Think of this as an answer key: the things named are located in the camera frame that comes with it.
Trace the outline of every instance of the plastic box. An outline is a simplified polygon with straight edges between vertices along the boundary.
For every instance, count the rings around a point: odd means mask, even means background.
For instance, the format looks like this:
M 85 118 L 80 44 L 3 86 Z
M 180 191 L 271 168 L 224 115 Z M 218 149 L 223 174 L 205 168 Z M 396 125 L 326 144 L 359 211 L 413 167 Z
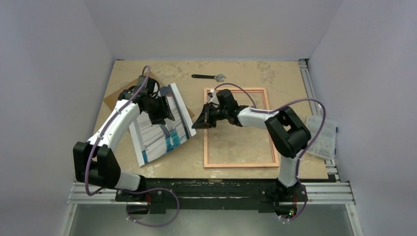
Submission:
M 311 132 L 311 137 L 316 135 L 322 120 L 323 118 L 320 116 L 309 116 L 307 118 L 307 128 Z M 336 154 L 336 132 L 336 122 L 326 119 L 322 131 L 313 145 L 307 150 L 307 153 L 324 160 L 334 159 Z

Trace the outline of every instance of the cardboard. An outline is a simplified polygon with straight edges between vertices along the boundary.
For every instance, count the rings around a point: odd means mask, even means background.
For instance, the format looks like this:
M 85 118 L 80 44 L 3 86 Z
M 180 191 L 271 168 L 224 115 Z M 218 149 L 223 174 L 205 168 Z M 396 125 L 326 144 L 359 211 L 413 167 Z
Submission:
M 163 86 L 165 86 L 161 81 L 159 81 L 158 80 L 158 78 L 151 72 L 150 73 L 150 75 L 149 75 L 149 77 L 150 78 L 153 78 L 153 79 L 155 79 L 156 81 L 158 81 L 159 82 L 159 85 L 161 86 L 161 87 L 163 87 Z M 108 95 L 107 97 L 105 97 L 104 99 L 103 99 L 103 101 L 104 101 L 104 103 L 110 108 L 110 110 L 112 111 L 114 108 L 115 108 L 115 106 L 116 106 L 116 102 L 118 101 L 118 97 L 119 97 L 119 94 L 121 93 L 121 92 L 123 92 L 123 90 L 125 90 L 125 89 L 128 89 L 128 88 L 130 88 L 130 87 L 132 87 L 132 86 L 135 86 L 136 84 L 137 84 L 137 82 L 138 82 L 138 78 L 136 78 L 135 80 L 133 80 L 132 82 L 130 82 L 129 84 L 127 84 L 127 85 L 125 85 L 125 86 L 123 86 L 123 87 L 121 87 L 120 89 L 118 89 L 117 91 L 115 91 L 114 93 L 112 93 L 112 94 L 110 94 L 110 95 Z M 187 107 L 187 111 L 188 111 L 188 113 L 190 114 L 190 117 L 191 118 L 193 118 L 195 115 L 194 115 L 194 113 Z

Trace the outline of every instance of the empty wooden frame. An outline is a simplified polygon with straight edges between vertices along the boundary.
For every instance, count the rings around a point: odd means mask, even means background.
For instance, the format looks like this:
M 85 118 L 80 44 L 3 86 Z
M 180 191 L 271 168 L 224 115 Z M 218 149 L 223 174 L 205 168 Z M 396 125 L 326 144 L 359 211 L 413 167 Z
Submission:
M 204 102 L 208 102 L 207 93 L 213 88 L 204 89 Z M 218 90 L 229 89 L 232 93 L 243 93 L 242 90 L 235 87 L 221 87 Z M 269 110 L 269 101 L 266 88 L 243 88 L 250 93 L 261 93 L 264 103 L 264 108 Z M 269 144 L 271 149 L 270 163 L 210 163 L 209 162 L 209 129 L 204 130 L 204 168 L 276 168 L 279 167 L 279 154 L 275 149 L 272 139 L 269 137 Z

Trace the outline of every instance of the wrench handle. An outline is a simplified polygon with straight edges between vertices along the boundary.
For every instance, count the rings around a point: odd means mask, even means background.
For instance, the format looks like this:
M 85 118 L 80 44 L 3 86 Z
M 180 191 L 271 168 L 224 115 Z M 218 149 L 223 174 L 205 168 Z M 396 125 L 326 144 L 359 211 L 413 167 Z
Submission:
M 214 75 L 196 75 L 196 74 L 192 74 L 191 77 L 196 78 L 196 79 L 214 79 Z

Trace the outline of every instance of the gray wall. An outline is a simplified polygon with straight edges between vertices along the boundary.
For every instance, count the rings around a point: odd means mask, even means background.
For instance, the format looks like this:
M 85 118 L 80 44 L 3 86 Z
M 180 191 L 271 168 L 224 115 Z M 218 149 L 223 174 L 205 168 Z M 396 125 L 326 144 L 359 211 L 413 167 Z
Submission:
M 2 1 L 0 235 L 57 235 L 113 60 L 86 5 Z
M 118 59 L 309 58 L 342 0 L 86 0 Z
M 417 1 L 344 0 L 309 61 L 365 235 L 416 235 Z

